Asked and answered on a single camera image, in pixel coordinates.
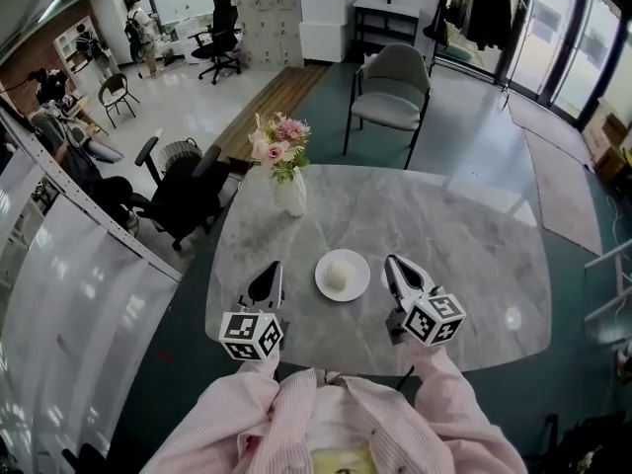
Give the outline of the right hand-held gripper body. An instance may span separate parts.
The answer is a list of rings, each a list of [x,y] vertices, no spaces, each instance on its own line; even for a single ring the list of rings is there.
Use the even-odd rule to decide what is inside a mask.
[[[438,346],[454,338],[466,317],[453,294],[423,293],[399,301],[387,317],[387,333],[393,345],[408,334],[426,347]]]

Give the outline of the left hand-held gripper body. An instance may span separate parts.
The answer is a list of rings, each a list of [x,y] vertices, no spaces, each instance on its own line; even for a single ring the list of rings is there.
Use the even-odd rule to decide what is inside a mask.
[[[248,305],[243,295],[223,313],[218,341],[238,361],[259,361],[279,348],[284,337],[281,323],[271,308]]]

